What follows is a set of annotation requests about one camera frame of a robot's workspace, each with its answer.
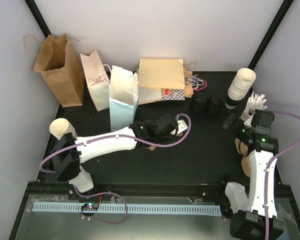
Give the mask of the brown pulp cup carrier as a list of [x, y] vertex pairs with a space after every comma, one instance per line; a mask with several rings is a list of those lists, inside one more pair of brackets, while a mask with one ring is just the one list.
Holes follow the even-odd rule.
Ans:
[[154, 143], [147, 147], [150, 151], [154, 151], [156, 148], [169, 148], [174, 147], [178, 144], [180, 144], [187, 136], [189, 132], [181, 132], [177, 135], [173, 135], [172, 138], [167, 139], [167, 141], [164, 141], [163, 143]]

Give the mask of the light blue paper bag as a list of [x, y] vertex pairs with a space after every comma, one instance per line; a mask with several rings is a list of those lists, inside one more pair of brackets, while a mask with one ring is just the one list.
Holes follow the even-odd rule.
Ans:
[[111, 131], [118, 131], [134, 122], [139, 98], [138, 74], [119, 66], [109, 66], [109, 114]]

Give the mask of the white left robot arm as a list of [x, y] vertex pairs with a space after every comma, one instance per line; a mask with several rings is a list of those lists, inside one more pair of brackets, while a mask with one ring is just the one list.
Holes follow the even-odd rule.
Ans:
[[96, 136], [74, 137], [66, 133], [53, 148], [49, 167], [55, 171], [57, 181], [69, 182], [85, 199], [91, 200], [98, 188], [83, 163], [118, 151], [174, 144], [177, 136], [187, 130], [183, 119], [166, 114], [158, 120], [136, 121], [120, 130]]

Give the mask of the paper cup near left arm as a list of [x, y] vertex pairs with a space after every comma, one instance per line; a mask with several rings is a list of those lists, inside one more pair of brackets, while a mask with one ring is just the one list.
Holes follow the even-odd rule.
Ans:
[[66, 118], [57, 118], [49, 126], [50, 133], [60, 140], [65, 134], [71, 133], [74, 138], [77, 138], [75, 128]]

